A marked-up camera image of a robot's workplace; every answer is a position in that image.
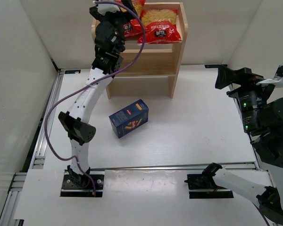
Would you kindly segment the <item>red fusilli pasta bag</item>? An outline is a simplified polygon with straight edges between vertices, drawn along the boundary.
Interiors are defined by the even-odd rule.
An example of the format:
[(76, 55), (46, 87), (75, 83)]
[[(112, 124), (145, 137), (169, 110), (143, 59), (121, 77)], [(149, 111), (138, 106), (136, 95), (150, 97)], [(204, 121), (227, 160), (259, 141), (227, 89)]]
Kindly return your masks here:
[[(132, 4), (134, 6), (135, 11), (137, 12), (137, 16), (140, 18), (144, 4), (146, 0), (133, 0)], [(130, 20), (129, 23), (124, 25), (124, 35), (125, 37), (134, 37), (142, 34), (142, 27), (137, 19)]]
[(141, 12), (145, 27), (145, 43), (171, 44), (182, 41), (176, 28), (177, 9), (147, 9)]

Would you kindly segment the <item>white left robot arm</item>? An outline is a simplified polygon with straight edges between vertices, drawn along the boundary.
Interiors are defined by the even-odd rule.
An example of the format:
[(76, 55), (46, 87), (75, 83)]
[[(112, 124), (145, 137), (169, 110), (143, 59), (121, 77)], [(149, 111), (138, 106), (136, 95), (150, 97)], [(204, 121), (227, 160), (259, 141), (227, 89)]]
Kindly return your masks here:
[(87, 188), (92, 183), (88, 178), (89, 142), (95, 135), (96, 129), (89, 124), (91, 113), (112, 78), (105, 78), (121, 66), (123, 58), (120, 54), (125, 50), (124, 25), (130, 15), (123, 12), (117, 5), (100, 4), (90, 8), (90, 14), (99, 21), (96, 27), (95, 59), (86, 82), (88, 88), (82, 92), (67, 112), (60, 112), (58, 119), (67, 131), (72, 147), (71, 165), (67, 171), (72, 182), (78, 188)]

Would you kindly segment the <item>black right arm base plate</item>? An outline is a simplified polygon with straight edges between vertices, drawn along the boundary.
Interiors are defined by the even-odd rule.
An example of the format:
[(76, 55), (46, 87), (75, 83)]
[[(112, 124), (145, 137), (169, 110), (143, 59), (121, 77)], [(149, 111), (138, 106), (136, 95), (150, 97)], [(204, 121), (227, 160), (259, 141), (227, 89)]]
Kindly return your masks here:
[(232, 199), (233, 192), (217, 186), (212, 178), (202, 174), (187, 174), (189, 199)]

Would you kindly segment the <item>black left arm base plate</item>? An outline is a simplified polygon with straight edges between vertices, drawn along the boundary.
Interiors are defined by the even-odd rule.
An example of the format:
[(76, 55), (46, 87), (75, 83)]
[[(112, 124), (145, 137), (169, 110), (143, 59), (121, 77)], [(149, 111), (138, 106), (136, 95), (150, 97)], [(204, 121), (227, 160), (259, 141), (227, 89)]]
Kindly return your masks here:
[(90, 172), (95, 185), (93, 190), (93, 183), (91, 180), (83, 176), (83, 180), (79, 181), (69, 174), (67, 170), (64, 171), (63, 181), (61, 184), (60, 197), (84, 197), (84, 198), (100, 198), (103, 196), (105, 171)]

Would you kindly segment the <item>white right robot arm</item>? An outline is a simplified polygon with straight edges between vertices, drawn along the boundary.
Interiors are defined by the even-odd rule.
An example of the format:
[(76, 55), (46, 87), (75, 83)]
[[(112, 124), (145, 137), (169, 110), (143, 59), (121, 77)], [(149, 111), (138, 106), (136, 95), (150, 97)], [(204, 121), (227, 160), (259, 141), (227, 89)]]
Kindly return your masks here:
[(218, 67), (217, 89), (231, 84), (238, 88), (227, 95), (238, 101), (244, 132), (255, 137), (251, 145), (266, 164), (275, 186), (263, 186), (243, 179), (221, 165), (212, 163), (202, 172), (214, 188), (225, 187), (252, 202), (263, 216), (283, 226), (283, 97), (268, 99), (275, 88), (283, 88), (283, 64), (274, 78), (265, 79), (249, 68)]

